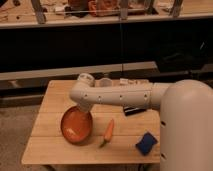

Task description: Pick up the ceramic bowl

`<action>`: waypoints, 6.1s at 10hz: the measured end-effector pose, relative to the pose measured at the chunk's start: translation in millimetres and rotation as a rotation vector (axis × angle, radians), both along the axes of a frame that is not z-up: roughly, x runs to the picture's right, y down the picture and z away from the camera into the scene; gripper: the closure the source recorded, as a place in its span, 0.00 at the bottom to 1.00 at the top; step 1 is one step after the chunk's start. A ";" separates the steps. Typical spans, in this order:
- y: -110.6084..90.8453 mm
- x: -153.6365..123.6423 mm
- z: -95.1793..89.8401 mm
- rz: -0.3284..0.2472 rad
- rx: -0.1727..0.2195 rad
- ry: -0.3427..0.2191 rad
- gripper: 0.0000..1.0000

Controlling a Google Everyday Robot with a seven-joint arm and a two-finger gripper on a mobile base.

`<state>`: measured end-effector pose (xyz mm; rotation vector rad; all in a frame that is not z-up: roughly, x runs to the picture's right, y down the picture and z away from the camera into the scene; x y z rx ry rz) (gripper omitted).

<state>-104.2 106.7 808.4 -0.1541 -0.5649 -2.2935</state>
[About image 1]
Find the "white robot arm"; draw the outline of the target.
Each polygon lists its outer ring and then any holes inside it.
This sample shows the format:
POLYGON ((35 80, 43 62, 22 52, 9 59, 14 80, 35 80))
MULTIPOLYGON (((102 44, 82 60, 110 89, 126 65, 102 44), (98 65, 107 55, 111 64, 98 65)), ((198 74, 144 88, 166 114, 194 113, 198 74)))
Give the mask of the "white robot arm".
POLYGON ((82 111, 95 104, 160 114, 160 171, 213 171, 213 88, 197 80, 96 87, 82 73, 70 98, 82 111))

